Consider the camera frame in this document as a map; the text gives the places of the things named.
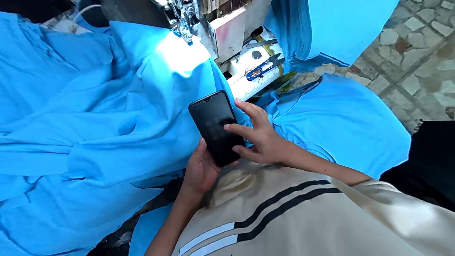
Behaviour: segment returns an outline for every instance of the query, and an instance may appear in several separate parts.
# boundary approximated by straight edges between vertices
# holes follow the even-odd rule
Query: hand
[[[234,166],[238,163],[238,161],[235,161],[229,166]],[[188,198],[201,200],[204,193],[215,183],[221,169],[215,164],[212,155],[207,150],[205,140],[200,138],[199,145],[188,160],[181,191]]]
[[[246,138],[253,143],[253,147],[234,146],[232,150],[241,157],[256,163],[270,164],[283,162],[286,158],[288,148],[294,144],[281,138],[275,132],[268,121],[267,112],[262,108],[239,99],[235,99],[235,105],[251,118],[253,128],[232,123],[226,124],[224,129]]]

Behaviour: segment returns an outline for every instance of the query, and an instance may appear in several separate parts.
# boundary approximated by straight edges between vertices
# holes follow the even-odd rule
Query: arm
[[[251,118],[253,124],[253,128],[239,124],[224,126],[225,130],[239,134],[253,143],[253,148],[233,147],[233,151],[241,157],[256,163],[280,163],[296,169],[325,174],[349,186],[371,179],[357,170],[332,163],[281,138],[262,108],[238,99],[235,100],[235,105]]]
[[[213,185],[221,168],[217,167],[201,138],[199,145],[188,160],[182,188],[171,212],[161,226],[144,256],[169,256],[188,222],[200,208],[204,193]]]

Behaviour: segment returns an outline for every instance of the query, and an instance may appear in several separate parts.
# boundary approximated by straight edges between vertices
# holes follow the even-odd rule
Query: forearm
[[[168,218],[153,238],[144,256],[170,256],[178,238],[199,209],[201,199],[199,195],[191,195],[181,190]]]
[[[325,174],[336,178],[349,186],[354,186],[371,179],[368,175],[352,168],[325,160],[292,142],[287,142],[286,148],[288,148],[288,150],[286,150],[285,155],[283,156],[284,161],[282,162],[285,166],[308,172]]]

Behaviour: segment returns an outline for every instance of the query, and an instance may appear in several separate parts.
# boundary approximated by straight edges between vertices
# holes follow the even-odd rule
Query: smartphone
[[[240,158],[232,151],[232,147],[245,146],[243,138],[224,130],[225,124],[237,123],[225,91],[217,91],[191,103],[188,110],[218,167],[224,167]]]

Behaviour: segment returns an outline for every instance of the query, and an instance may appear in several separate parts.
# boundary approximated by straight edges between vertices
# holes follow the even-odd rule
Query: white stripe
[[[211,229],[203,234],[200,234],[198,237],[194,238],[193,240],[189,241],[187,244],[185,244],[182,248],[180,248],[178,255],[182,256],[185,252],[190,250],[193,246],[197,245],[198,243],[206,240],[207,238],[210,238],[212,236],[216,236],[218,234],[221,234],[225,231],[232,230],[234,229],[234,222],[231,223],[226,223],[224,225],[221,225],[219,227],[216,227],[214,229]]]
[[[232,245],[232,244],[235,244],[237,243],[237,236],[238,234],[235,234],[235,235],[232,235],[232,236],[227,236],[225,238],[222,238],[218,241],[215,241],[211,244],[208,244],[204,247],[201,247],[199,248],[197,251],[195,251],[194,253],[190,254],[190,256],[203,256],[203,255],[207,255],[207,254],[210,254],[218,249],[221,249],[225,246],[229,246],[229,245]]]

